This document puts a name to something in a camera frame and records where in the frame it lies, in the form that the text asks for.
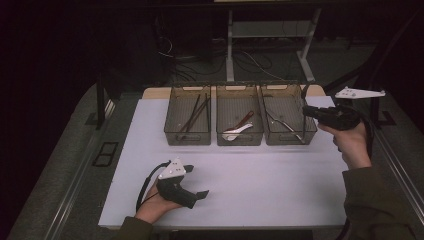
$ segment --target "hand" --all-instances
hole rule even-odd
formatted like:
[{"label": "hand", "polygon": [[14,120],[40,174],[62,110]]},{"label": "hand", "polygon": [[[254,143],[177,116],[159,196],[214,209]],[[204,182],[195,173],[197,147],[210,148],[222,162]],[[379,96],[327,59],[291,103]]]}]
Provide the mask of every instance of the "hand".
[{"label": "hand", "polygon": [[334,135],[334,143],[342,152],[342,158],[349,169],[371,167],[364,123],[361,122],[354,129],[345,131],[338,131],[323,124],[318,124],[318,127]]},{"label": "hand", "polygon": [[182,207],[181,205],[174,203],[172,201],[165,200],[160,194],[156,187],[157,179],[153,186],[149,189],[146,194],[146,200],[143,204],[141,204],[137,213],[135,214],[135,218],[141,219],[148,223],[155,223],[162,217],[165,213]]}]

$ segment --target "person's left hand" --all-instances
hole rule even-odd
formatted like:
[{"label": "person's left hand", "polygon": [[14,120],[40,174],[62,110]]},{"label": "person's left hand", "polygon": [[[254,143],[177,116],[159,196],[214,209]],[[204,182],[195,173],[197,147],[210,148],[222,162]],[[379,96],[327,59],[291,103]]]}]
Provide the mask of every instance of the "person's left hand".
[{"label": "person's left hand", "polygon": [[153,186],[149,189],[146,194],[143,204],[141,204],[135,218],[141,219],[148,223],[155,223],[165,213],[182,207],[180,204],[165,200],[160,194],[156,187],[157,179]]}]

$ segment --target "storage bin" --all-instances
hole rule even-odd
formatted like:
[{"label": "storage bin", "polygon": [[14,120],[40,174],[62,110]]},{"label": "storage bin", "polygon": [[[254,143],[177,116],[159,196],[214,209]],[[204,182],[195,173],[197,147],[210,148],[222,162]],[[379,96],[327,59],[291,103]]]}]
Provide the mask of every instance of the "storage bin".
[{"label": "storage bin", "polygon": [[267,145],[308,145],[317,128],[313,118],[304,117],[306,100],[298,84],[263,83],[261,111]]},{"label": "storage bin", "polygon": [[211,144],[211,86],[175,84],[169,98],[164,132],[169,145]]},{"label": "storage bin", "polygon": [[[259,146],[263,137],[263,123],[257,85],[252,82],[218,83],[216,96],[218,146]],[[226,133],[247,124],[252,126],[238,134]]]}]

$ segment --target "sleeve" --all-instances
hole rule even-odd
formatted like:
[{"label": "sleeve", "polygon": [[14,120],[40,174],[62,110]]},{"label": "sleeve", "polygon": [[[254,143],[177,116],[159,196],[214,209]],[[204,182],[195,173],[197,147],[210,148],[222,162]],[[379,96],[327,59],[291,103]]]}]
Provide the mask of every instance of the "sleeve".
[{"label": "sleeve", "polygon": [[350,240],[415,239],[405,206],[385,188],[376,170],[360,168],[343,172],[345,211],[351,223]]},{"label": "sleeve", "polygon": [[149,240],[153,226],[134,217],[126,217],[113,240]]}]

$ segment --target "white table surface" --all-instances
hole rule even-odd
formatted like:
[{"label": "white table surface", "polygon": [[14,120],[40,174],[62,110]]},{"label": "white table surface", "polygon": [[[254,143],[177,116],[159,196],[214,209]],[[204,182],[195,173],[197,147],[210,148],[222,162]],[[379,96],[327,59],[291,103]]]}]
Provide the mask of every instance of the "white table surface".
[{"label": "white table surface", "polygon": [[[176,209],[157,229],[310,229],[341,226],[347,167],[332,136],[321,130],[308,146],[217,146],[212,99],[210,146],[169,146],[163,127],[168,101],[139,101],[99,225],[119,228],[134,216],[145,178],[160,163],[179,157],[194,170],[181,182],[196,193],[210,190],[193,209]],[[330,97],[309,105],[334,106]]]}]

